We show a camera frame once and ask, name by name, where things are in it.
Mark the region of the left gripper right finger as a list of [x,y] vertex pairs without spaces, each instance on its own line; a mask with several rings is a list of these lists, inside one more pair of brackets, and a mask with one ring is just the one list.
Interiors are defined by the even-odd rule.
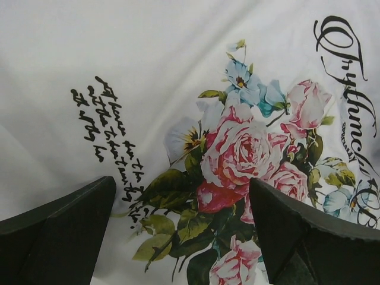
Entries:
[[379,230],[324,214],[257,178],[249,198],[270,284],[379,284]]

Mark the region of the white floral print t-shirt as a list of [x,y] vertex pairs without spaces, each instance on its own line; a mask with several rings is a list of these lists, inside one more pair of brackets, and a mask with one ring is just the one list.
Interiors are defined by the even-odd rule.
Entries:
[[379,229],[378,1],[2,1],[1,219],[101,176],[91,284],[267,284],[260,179]]

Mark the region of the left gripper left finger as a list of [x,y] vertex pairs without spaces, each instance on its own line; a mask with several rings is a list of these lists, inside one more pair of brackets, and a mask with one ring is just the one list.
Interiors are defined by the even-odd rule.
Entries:
[[104,176],[1,221],[1,284],[90,284],[115,194]]

